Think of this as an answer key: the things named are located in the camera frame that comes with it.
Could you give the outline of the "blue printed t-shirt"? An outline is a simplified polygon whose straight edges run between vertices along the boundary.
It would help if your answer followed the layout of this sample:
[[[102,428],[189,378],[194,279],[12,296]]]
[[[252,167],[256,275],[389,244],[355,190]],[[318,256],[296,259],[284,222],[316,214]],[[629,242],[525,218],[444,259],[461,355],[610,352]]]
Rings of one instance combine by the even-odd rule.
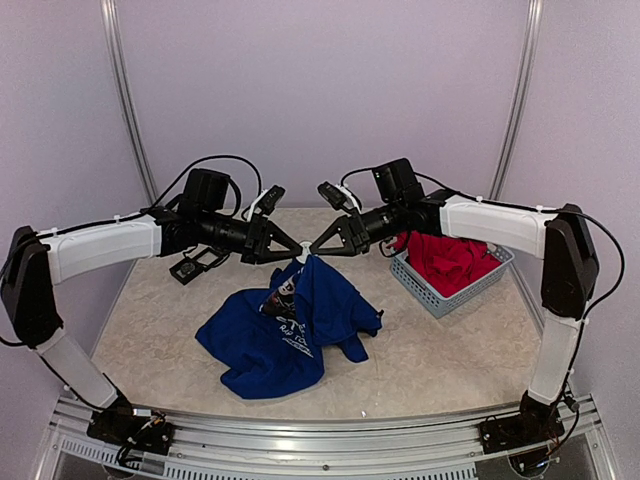
[[[220,381],[231,392],[274,399],[318,383],[326,347],[352,363],[367,361],[359,336],[376,336],[382,318],[337,269],[310,255],[275,269],[268,287],[230,295],[195,338],[226,366]]]

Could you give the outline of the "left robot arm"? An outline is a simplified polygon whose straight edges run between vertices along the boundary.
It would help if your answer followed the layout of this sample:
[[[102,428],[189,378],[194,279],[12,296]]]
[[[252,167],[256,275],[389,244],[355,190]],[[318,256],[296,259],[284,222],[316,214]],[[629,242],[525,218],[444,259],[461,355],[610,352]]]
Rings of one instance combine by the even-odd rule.
[[[54,288],[103,267],[197,246],[235,253],[251,265],[301,255],[300,244],[268,217],[283,188],[274,186],[261,193],[258,212],[242,220],[221,211],[232,185],[227,174],[194,169],[182,194],[169,206],[63,230],[36,232],[25,226],[13,235],[1,270],[1,301],[17,337],[14,346],[35,351],[83,403],[103,411],[99,424],[118,444],[133,443],[140,434],[139,421],[117,406],[125,396],[65,331]]]

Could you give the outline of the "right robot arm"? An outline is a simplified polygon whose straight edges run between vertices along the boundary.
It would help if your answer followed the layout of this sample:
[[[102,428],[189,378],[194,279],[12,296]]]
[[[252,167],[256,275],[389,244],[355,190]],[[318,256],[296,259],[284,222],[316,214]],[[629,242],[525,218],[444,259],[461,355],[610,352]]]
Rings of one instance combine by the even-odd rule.
[[[571,204],[559,210],[510,206],[445,187],[427,194],[406,158],[371,172],[383,204],[367,212],[346,205],[353,196],[345,187],[319,185],[321,197],[343,214],[311,244],[312,254],[353,257],[395,235],[420,233],[504,246],[542,260],[544,328],[526,391],[527,399],[540,405],[529,406],[511,423],[518,442],[535,442],[551,424],[541,405],[556,403],[565,389],[599,274],[581,209]]]

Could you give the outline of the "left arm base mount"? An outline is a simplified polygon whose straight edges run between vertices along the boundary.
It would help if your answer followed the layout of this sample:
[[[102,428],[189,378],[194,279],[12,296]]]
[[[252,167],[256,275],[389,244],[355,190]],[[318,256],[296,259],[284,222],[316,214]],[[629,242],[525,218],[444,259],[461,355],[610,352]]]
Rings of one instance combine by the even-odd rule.
[[[174,437],[174,425],[154,410],[110,407],[94,412],[86,434],[120,447],[166,456]]]

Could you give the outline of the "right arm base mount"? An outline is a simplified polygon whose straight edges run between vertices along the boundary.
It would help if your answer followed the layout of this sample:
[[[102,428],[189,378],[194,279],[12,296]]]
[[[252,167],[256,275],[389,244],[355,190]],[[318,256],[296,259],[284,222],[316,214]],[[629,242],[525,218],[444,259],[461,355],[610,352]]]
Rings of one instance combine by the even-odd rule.
[[[487,417],[478,426],[483,453],[517,449],[562,436],[565,429],[558,403],[556,400],[546,405],[525,392],[515,414]]]

